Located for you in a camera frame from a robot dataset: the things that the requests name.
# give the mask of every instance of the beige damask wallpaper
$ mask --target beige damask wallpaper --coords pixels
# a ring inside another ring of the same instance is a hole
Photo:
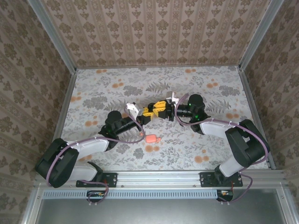
[[[70,74],[28,3],[0,0],[0,223],[24,212]]]
[[[80,68],[238,64],[270,0],[42,0]]]
[[[245,70],[276,165],[299,205],[299,0],[285,0]]]

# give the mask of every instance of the black mounting bracket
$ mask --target black mounting bracket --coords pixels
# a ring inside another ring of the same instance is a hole
[[[102,179],[98,182],[107,184],[109,188],[116,188],[117,173],[103,173]],[[102,188],[104,186],[101,184],[84,183],[82,181],[77,181],[76,187],[77,188]]]
[[[235,173],[228,177],[225,181],[220,183],[216,176],[215,172],[201,172],[199,173],[200,186],[202,188],[211,188],[211,187],[231,187],[232,184],[234,187],[242,187],[242,177],[239,173]]]

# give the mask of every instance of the patterned table surface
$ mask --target patterned table surface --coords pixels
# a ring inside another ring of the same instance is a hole
[[[121,111],[128,102],[142,106],[165,99],[166,92],[177,97],[200,94],[206,113],[213,118],[239,122],[252,119],[242,83],[235,66],[169,67],[78,70],[62,137],[81,140],[94,136],[107,114]],[[86,158],[103,170],[200,170],[214,169],[232,153],[227,140],[199,135],[178,122],[154,118],[144,126],[156,134],[159,143],[120,144],[104,153]],[[120,135],[123,140],[140,138],[137,129]],[[268,168],[261,163],[250,168]]]

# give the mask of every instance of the orange toy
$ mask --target orange toy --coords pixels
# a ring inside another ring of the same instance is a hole
[[[145,136],[146,143],[158,143],[159,141],[161,141],[161,138],[157,138],[155,134],[149,134]]]

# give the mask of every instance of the white object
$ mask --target white object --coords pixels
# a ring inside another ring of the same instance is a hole
[[[235,126],[230,124],[223,124],[218,123],[216,121],[210,121],[206,123],[200,124],[200,128],[203,134],[214,135],[223,139],[227,139],[225,132],[233,128]],[[238,172],[239,170],[243,169],[244,167],[241,166],[237,160],[232,156],[227,161],[222,163],[219,167],[220,171],[223,173],[224,176],[229,177],[234,173]]]
[[[169,91],[166,93],[166,101],[171,104],[173,103],[174,106],[176,107],[179,101],[179,98],[175,98],[174,92]]]
[[[85,162],[76,162],[74,169],[71,173],[69,181],[86,180],[91,181],[97,174],[97,170]]]
[[[232,156],[228,160],[226,160],[224,163],[222,163],[219,166],[220,171],[225,175],[226,177],[229,177],[233,175],[234,173],[238,172],[239,170],[243,169],[244,167],[241,166],[235,158]]]
[[[127,104],[127,109],[129,110],[130,115],[136,119],[138,116],[141,116],[143,114],[143,107],[140,107],[137,104]]]
[[[82,159],[83,157],[86,157],[90,154],[93,153],[98,153],[98,152],[105,152],[107,147],[108,147],[109,141],[108,140],[90,140],[90,141],[86,141],[84,143],[80,143],[77,146],[74,146],[73,148],[75,148],[76,150],[78,150],[79,152],[79,156],[77,158],[77,161],[79,159]]]
[[[200,128],[201,128],[203,134],[215,135],[215,136],[223,138],[223,139],[227,139],[225,132],[232,127],[235,127],[235,126],[229,125],[229,124],[218,123],[216,121],[210,121],[210,122],[205,122],[205,123],[200,124]]]

